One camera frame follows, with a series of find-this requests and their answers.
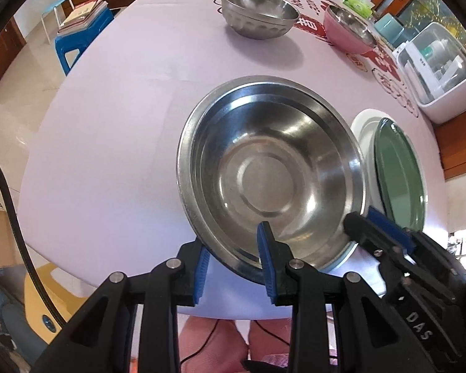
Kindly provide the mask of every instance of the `transparent lid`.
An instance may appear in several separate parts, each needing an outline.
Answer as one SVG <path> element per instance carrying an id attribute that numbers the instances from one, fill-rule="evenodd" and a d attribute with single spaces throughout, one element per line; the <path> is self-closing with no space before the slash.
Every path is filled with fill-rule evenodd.
<path id="1" fill-rule="evenodd" d="M 423 179 L 408 138 L 392 120 L 381 119 L 375 134 L 375 165 L 386 216 L 421 231 L 426 202 Z"/>
<path id="2" fill-rule="evenodd" d="M 466 79 L 466 50 L 436 22 L 406 43 L 398 62 L 423 104 L 440 98 Z"/>

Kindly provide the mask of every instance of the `yellow plastic object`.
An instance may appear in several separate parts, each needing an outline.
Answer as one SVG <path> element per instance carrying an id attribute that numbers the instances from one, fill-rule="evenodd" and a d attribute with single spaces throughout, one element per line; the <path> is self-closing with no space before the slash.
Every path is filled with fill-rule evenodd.
<path id="1" fill-rule="evenodd" d="M 56 265 L 50 263 L 40 266 L 36 269 L 36 272 L 57 310 L 68 321 L 86 301 L 87 297 L 77 297 L 56 282 L 52 277 L 52 271 L 56 268 Z M 24 279 L 24 308 L 29 326 L 40 338 L 50 344 L 61 328 L 47 310 L 28 274 Z"/>
<path id="2" fill-rule="evenodd" d="M 343 0 L 342 2 L 365 19 L 369 19 L 373 15 L 371 8 L 374 4 L 369 0 Z"/>

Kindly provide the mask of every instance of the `metal bowl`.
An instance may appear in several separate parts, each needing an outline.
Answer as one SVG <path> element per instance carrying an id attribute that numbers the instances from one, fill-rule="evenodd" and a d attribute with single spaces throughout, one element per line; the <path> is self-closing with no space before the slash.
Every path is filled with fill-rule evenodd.
<path id="1" fill-rule="evenodd" d="M 286 34 L 299 12 L 285 0 L 221 0 L 222 16 L 238 34 L 271 39 Z"/>
<path id="2" fill-rule="evenodd" d="M 353 13 L 329 5 L 324 13 L 324 29 L 328 39 L 347 53 L 364 54 L 377 45 L 368 26 Z"/>
<path id="3" fill-rule="evenodd" d="M 264 281 L 256 243 L 264 220 L 320 270 L 355 248 L 342 220 L 364 210 L 361 152 L 338 113 L 302 85 L 250 76 L 210 92 L 185 124 L 176 171 L 195 233 L 246 279 Z"/>

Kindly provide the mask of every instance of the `pink cloth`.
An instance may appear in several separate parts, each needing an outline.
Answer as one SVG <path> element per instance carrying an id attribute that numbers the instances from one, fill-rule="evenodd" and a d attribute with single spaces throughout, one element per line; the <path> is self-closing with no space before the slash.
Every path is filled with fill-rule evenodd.
<path id="1" fill-rule="evenodd" d="M 217 320 L 190 317 L 179 336 L 180 360 L 197 352 L 211 334 Z M 291 319 L 259 320 L 267 331 L 290 341 Z M 250 323 L 249 346 L 236 329 L 235 321 L 219 320 L 204 349 L 183 363 L 182 373 L 243 372 L 241 362 L 250 358 L 277 366 L 286 366 L 289 346 L 263 331 L 254 321 Z"/>

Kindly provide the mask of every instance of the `yellow chair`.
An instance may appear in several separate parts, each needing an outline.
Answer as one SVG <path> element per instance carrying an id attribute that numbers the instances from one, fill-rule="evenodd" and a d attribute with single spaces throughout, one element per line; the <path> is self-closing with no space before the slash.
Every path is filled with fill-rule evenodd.
<path id="1" fill-rule="evenodd" d="M 40 266 L 36 269 L 36 272 L 57 310 L 68 321 L 86 301 L 87 297 L 77 297 L 55 281 L 52 277 L 52 271 L 56 268 L 56 265 L 50 263 Z M 47 344 L 50 344 L 61 328 L 47 310 L 28 274 L 24 279 L 24 309 L 29 326 Z"/>

